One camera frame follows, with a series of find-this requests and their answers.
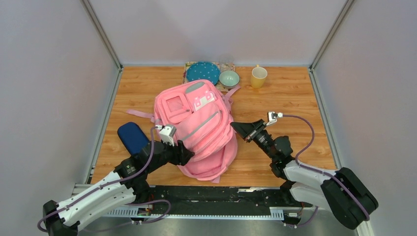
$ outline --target cable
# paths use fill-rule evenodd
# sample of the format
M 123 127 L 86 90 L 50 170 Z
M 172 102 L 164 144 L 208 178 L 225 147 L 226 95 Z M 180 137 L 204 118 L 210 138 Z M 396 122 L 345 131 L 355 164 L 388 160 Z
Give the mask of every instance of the cable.
M 147 202 L 147 203 L 127 204 L 127 205 L 138 207 L 138 206 L 143 206 L 143 205 L 148 205 L 148 204 L 153 204 L 153 203 L 167 203 L 168 204 L 168 209 L 165 211 L 165 213 L 163 213 L 162 215 L 160 215 L 159 217 L 157 217 L 153 220 L 142 221 L 142 224 L 149 224 L 149 223 L 153 223 L 153 222 L 161 220 L 163 217 L 165 217 L 169 213 L 169 211 L 171 210 L 171 203 L 168 200 L 161 199 L 161 200 L 150 201 L 150 202 Z
M 301 203 L 301 210 L 298 212 L 300 216 L 302 215 L 302 211 L 304 210 L 304 203 Z
M 153 220 L 148 220 L 148 221 L 129 221 L 129 222 L 122 223 L 122 224 L 116 225 L 114 227 L 105 229 L 105 230 L 88 230 L 88 229 L 83 229 L 83 230 L 85 232 L 88 232 L 88 233 L 102 233 L 102 232 L 109 231 L 109 230 L 114 230 L 114 229 L 117 229 L 117 228 L 120 228 L 120 227 L 123 227 L 123 226 L 126 226 L 126 225 L 131 225 L 131 224 L 149 224 L 149 223 L 153 223 L 153 222 L 159 221 L 163 217 L 165 217 L 169 213 L 169 211 L 171 210 L 171 203 L 168 200 L 162 199 L 162 200 L 150 201 L 150 202 L 147 202 L 147 203 L 126 204 L 126 205 L 138 207 L 138 206 L 149 205 L 149 204 L 154 204 L 154 203 L 167 203 L 168 204 L 168 209 L 161 216 L 159 216 L 159 217 L 157 217 L 157 218 L 155 218 Z
M 313 218 L 316 216 L 316 214 L 317 214 L 318 211 L 319 211 L 319 207 L 316 206 L 316 208 L 314 209 L 313 214 L 310 216 L 310 218 L 306 222 L 301 223 L 301 224 L 297 224 L 297 225 L 292 225 L 292 224 L 284 223 L 284 226 L 287 226 L 288 225 L 288 226 L 292 227 L 293 229 L 296 229 L 298 227 L 307 225 L 307 224 L 309 224 L 313 220 Z
M 301 149 L 301 151 L 299 151 L 297 154 L 296 154 L 296 156 L 295 156 L 295 159 L 296 159 L 296 163 L 298 164 L 298 166 L 300 166 L 300 167 L 302 167 L 302 168 L 304 168 L 304 169 L 307 169 L 307 170 L 311 170 L 311 171 L 314 171 L 314 172 L 317 172 L 317 173 L 320 173 L 320 174 L 323 174 L 323 175 L 326 175 L 326 176 L 328 176 L 328 177 L 330 177 L 330 178 L 332 178 L 337 184 L 339 184 L 339 186 L 340 187 L 342 187 L 343 188 L 343 190 L 345 190 L 345 192 L 349 195 L 349 197 L 351 197 L 352 199 L 353 199 L 353 201 L 355 202 L 355 204 L 360 208 L 360 210 L 363 212 L 363 214 L 365 215 L 365 217 L 366 217 L 366 220 L 369 220 L 369 214 L 368 214 L 368 212 L 366 211 L 366 209 L 363 207 L 363 205 L 359 202 L 359 200 L 351 193 L 351 191 L 339 180 L 339 179 L 337 179 L 335 176 L 333 176 L 332 174 L 330 174 L 330 173 L 327 173 L 327 172 L 324 172 L 324 171 L 321 171 L 321 170 L 318 170 L 318 169 L 316 169 L 316 168 L 313 168 L 313 167 L 309 167 L 309 166 L 306 166 L 306 165 L 303 165 L 303 163 L 302 162 L 300 162 L 299 160 L 298 160 L 298 157 L 300 156 L 300 154 L 302 153 L 302 152 L 304 152 L 307 148 L 309 148 L 310 146 L 311 146 L 311 144 L 313 143 L 313 141 L 314 141 L 314 137 L 315 137 L 315 133 L 314 133 L 314 128 L 313 128 L 313 126 L 311 125 L 311 123 L 310 122 L 308 122 L 308 120 L 306 120 L 306 119 L 304 119 L 304 118 L 302 118 L 302 117 L 299 117 L 299 116 L 295 116 L 295 115 L 283 115 L 283 117 L 293 117 L 293 118 L 298 118 L 298 119 L 300 119 L 300 120 L 302 120 L 302 121 L 304 121 L 305 123 L 307 123 L 308 124 L 308 126 L 310 127 L 310 129 L 311 129 L 311 140 L 310 140 L 310 142 L 303 148 L 303 149 Z M 311 220 L 312 220 L 312 218 L 313 218 L 313 216 L 307 221 L 307 222 L 305 222 L 305 223 L 303 223 L 303 225 L 306 225 L 306 223 L 309 223 Z
M 126 180 L 133 179 L 133 178 L 137 177 L 138 175 L 140 175 L 140 174 L 141 174 L 141 173 L 142 173 L 142 172 L 143 172 L 143 171 L 144 171 L 144 170 L 148 167 L 148 165 L 149 165 L 149 163 L 150 163 L 150 161 L 152 160 L 152 157 L 153 157 L 153 151 L 154 151 L 154 148 L 155 148 L 155 138 L 153 137 L 153 130 L 154 130 L 154 129 L 156 129 L 156 126 L 154 126 L 154 127 L 152 127 L 152 128 L 150 129 L 150 139 L 151 139 L 151 143 L 150 143 L 150 155 L 149 155 L 148 161 L 147 161 L 147 162 L 146 162 L 146 164 L 142 167 L 142 169 L 140 169 L 137 173 L 135 173 L 135 174 L 134 174 L 134 175 L 132 175 L 132 176 L 129 176 L 129 177 L 126 177 L 126 178 L 117 179 L 117 180 L 113 180 L 113 181 L 111 181 L 111 182 L 107 182 L 107 183 L 105 183 L 105 184 L 103 184 L 103 185 L 100 185 L 99 187 L 97 187 L 97 188 L 95 188 L 95 189 L 92 189 L 90 192 L 88 192 L 88 193 L 86 193 L 85 195 L 81 196 L 80 198 L 78 198 L 77 200 L 73 201 L 72 203 L 70 203 L 70 204 L 66 205 L 65 207 L 63 207 L 63 208 L 61 208 L 61 209 L 59 209 L 59 210 L 56 210 L 56 211 L 54 211 L 54 212 L 49 213 L 48 215 L 46 215 L 45 217 L 43 217 L 42 219 L 40 219 L 40 220 L 38 221 L 38 223 L 37 223 L 38 229 L 39 229 L 40 231 L 42 231 L 42 232 L 47 233 L 47 230 L 46 230 L 46 229 L 44 229 L 44 228 L 42 228 L 41 224 L 42 224 L 42 222 L 43 222 L 43 221 L 45 221 L 45 220 L 46 220 L 46 219 L 48 219 L 49 217 L 54 216 L 54 215 L 56 215 L 56 214 L 58 214 L 58 213 L 60 213 L 60 212 L 62 212 L 62 211 L 64 211 L 64 210 L 69 209 L 70 207 L 72 207 L 73 205 L 77 204 L 77 203 L 78 203 L 78 202 L 80 202 L 82 199 L 84 199 L 84 198 L 88 197 L 89 195 L 91 195 L 92 193 L 96 192 L 97 190 L 103 189 L 104 187 L 107 187 L 107 186 L 109 186 L 109 185 L 111 185 L 111 184 L 114 184 L 114 183 L 119 183 L 119 182 L 122 182 L 122 181 L 126 181 Z

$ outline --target white wall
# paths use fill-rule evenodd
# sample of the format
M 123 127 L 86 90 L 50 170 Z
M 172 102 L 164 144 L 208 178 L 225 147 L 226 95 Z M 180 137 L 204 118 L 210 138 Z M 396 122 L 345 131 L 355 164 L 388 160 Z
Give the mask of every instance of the white wall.
M 310 64 L 345 0 L 90 0 L 123 64 Z
M 0 235 L 86 179 L 116 67 L 78 0 L 0 0 Z
M 416 235 L 416 11 L 358 0 L 316 70 L 342 164 L 379 201 L 376 236 Z

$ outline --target pink backpack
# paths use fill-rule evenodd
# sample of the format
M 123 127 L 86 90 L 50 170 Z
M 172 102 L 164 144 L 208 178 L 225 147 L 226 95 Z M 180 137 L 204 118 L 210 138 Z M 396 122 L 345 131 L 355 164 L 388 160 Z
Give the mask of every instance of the pink backpack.
M 154 114 L 128 110 L 155 124 L 172 124 L 174 140 L 182 140 L 195 155 L 179 169 L 189 177 L 219 183 L 220 175 L 236 157 L 238 142 L 230 122 L 232 99 L 240 87 L 223 95 L 210 81 L 196 80 L 162 91 L 155 98 Z

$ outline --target blue pencil case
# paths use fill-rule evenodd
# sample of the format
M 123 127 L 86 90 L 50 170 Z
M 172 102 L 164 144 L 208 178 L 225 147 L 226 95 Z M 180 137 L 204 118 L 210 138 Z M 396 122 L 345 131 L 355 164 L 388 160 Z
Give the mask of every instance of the blue pencil case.
M 133 122 L 120 126 L 118 136 L 130 155 L 139 153 L 149 143 L 142 129 Z

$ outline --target blue plate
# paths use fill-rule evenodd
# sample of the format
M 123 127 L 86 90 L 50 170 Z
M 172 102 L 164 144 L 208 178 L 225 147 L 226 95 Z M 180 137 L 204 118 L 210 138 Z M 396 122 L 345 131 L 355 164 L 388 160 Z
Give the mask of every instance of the blue plate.
M 217 65 L 207 61 L 199 61 L 190 66 L 187 70 L 186 78 L 188 81 L 205 79 L 215 85 L 219 81 L 219 75 L 220 70 Z

